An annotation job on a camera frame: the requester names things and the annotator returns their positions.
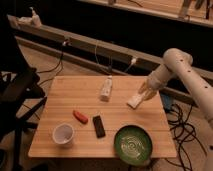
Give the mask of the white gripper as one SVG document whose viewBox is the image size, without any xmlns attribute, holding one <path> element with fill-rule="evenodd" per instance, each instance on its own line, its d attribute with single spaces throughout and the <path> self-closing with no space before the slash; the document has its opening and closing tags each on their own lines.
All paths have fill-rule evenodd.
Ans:
<svg viewBox="0 0 213 171">
<path fill-rule="evenodd" d="M 138 93 L 142 96 L 142 100 L 150 100 L 156 94 L 156 90 L 162 89 L 166 85 L 164 76 L 153 71 L 147 78 L 147 83 L 144 82 L 138 90 Z"/>
</svg>

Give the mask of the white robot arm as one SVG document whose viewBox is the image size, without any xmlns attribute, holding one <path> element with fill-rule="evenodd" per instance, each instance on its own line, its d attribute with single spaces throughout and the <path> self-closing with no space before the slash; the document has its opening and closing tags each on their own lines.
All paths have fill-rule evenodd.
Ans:
<svg viewBox="0 0 213 171">
<path fill-rule="evenodd" d="M 213 129 L 213 87 L 191 67 L 192 62 L 192 56 L 186 52 L 176 48 L 166 50 L 163 62 L 149 74 L 138 93 L 145 93 L 145 99 L 148 100 L 155 91 L 162 89 L 170 79 L 177 76 Z"/>
</svg>

